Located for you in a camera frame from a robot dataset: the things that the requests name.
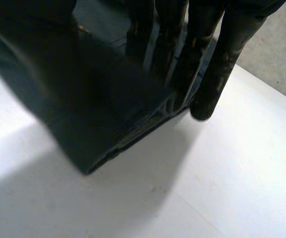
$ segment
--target concrete floor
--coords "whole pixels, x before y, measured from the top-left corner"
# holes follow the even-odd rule
[[[286,3],[246,44],[237,64],[286,96]]]

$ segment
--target dark fabric bag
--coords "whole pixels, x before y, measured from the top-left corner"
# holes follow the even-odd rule
[[[71,162],[89,174],[126,150],[180,112],[164,113],[174,97],[141,66],[124,55],[129,18],[120,2],[80,1],[74,11],[80,25],[94,33],[80,35],[80,56],[91,75],[96,100],[73,112],[41,96],[27,69],[0,39],[0,74],[17,97],[49,129]],[[151,59],[158,25],[155,25],[146,54]],[[184,31],[177,52],[181,50]],[[210,44],[193,86],[195,92],[213,53]]]

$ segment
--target white surface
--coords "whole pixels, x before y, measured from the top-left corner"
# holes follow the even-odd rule
[[[0,80],[0,237],[222,236],[286,238],[286,97],[236,66],[208,122],[84,177]]]

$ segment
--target white table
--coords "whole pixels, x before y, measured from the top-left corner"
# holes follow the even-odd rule
[[[214,116],[174,119],[81,175],[0,80],[0,237],[286,238],[286,97],[236,66]]]

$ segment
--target gray floor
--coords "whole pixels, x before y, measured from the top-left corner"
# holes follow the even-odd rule
[[[247,43],[237,64],[286,96],[286,3]]]

